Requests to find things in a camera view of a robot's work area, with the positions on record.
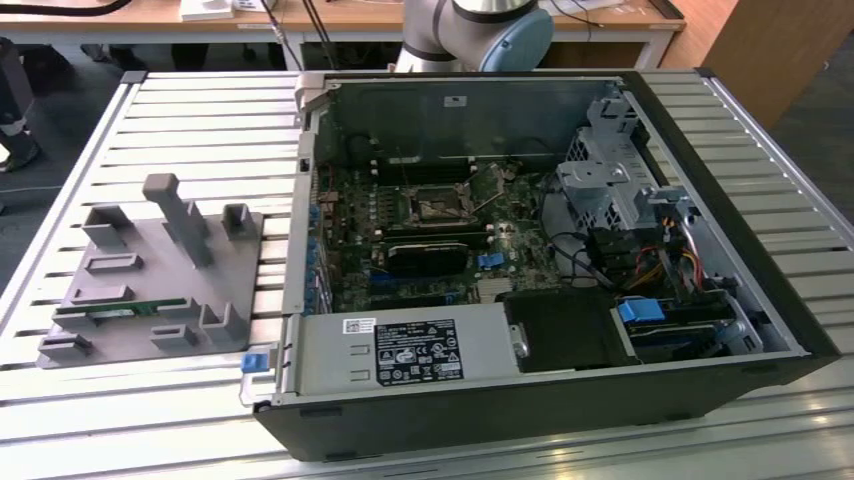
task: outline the aluminum profile table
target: aluminum profile table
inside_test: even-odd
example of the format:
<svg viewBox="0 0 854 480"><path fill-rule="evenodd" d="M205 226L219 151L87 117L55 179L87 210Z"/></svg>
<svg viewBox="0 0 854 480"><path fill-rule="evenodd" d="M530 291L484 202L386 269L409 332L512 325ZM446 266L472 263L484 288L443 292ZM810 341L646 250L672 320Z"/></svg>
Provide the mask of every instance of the aluminum profile table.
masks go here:
<svg viewBox="0 0 854 480"><path fill-rule="evenodd" d="M203 214L242 201L266 215L251 341L279 333L297 76L151 74L121 85L0 299L0 476L850 478L852 227L716 79L645 76L840 346L838 362L702 419L339 463L298 462L257 424L238 400L241 354L39 370L37 347L87 244L78 226L89 207L119 203L137 218L157 216L141 191L150 173L179 176L179 193Z"/></svg>

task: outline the circuit board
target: circuit board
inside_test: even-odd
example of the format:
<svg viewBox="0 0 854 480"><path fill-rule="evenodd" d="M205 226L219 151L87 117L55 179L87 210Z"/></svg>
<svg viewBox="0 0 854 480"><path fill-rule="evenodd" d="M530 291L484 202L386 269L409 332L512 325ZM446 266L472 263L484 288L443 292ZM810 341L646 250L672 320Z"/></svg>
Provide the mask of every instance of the circuit board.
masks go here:
<svg viewBox="0 0 854 480"><path fill-rule="evenodd" d="M561 285L538 218L544 174L520 172L512 161L468 168L462 182L419 185L383 185L377 171L322 169L335 312L489 303L505 291ZM438 246L450 251L435 263L460 262L453 274L438 265L417 275L393 270L393 255Z"/></svg>

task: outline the wooden table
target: wooden table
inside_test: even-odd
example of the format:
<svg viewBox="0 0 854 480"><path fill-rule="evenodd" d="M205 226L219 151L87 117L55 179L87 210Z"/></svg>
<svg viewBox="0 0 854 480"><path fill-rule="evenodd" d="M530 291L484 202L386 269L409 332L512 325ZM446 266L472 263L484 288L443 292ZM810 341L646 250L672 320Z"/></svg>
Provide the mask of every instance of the wooden table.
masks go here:
<svg viewBox="0 0 854 480"><path fill-rule="evenodd" d="M106 0L66 0L70 6L93 6ZM0 0L0 3L46 3L45 0ZM182 22L179 0L135 0L111 15L94 18L0 15L0 32L16 43L253 43L273 42L267 16L235 12L235 17ZM317 1L321 18L335 42L402 40L403 5L358 0ZM302 2L279 0L274 8L293 44L318 41ZM620 8L590 12L593 27L556 17L556 42L641 43L637 67L658 66L674 32L685 21L666 19L649 0L629 0Z"/></svg>

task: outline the green circuit board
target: green circuit board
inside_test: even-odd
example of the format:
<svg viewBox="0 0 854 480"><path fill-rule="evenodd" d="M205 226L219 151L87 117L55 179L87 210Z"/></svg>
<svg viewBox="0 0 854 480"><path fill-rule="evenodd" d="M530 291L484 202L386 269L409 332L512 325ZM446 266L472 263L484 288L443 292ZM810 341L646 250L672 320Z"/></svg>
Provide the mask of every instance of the green circuit board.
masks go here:
<svg viewBox="0 0 854 480"><path fill-rule="evenodd" d="M488 301L478 289L485 280L506 279L498 284L514 290L561 284L554 254L540 227L544 174L517 174L514 165L502 161L477 163L477 171L464 184L418 186L381 186L367 171L322 172L319 202L334 311L481 303ZM422 205L418 215L413 205ZM405 281L389 274L383 252L395 240L381 235L381 230L418 229L423 225L430 232L437 224L472 222L489 229L492 238L481 248L469 250L461 273ZM419 241L431 236L419 236ZM457 236L441 235L437 241L447 242ZM478 257L496 253L504 255L504 262L482 268Z"/></svg>

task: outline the motherboard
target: motherboard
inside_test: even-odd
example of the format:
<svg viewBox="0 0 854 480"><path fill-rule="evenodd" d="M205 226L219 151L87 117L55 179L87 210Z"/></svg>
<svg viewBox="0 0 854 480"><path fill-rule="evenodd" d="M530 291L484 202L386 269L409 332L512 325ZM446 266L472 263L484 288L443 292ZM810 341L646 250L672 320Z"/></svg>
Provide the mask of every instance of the motherboard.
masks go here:
<svg viewBox="0 0 854 480"><path fill-rule="evenodd" d="M322 168L333 311L492 303L558 286L540 224L544 179L513 159Z"/></svg>

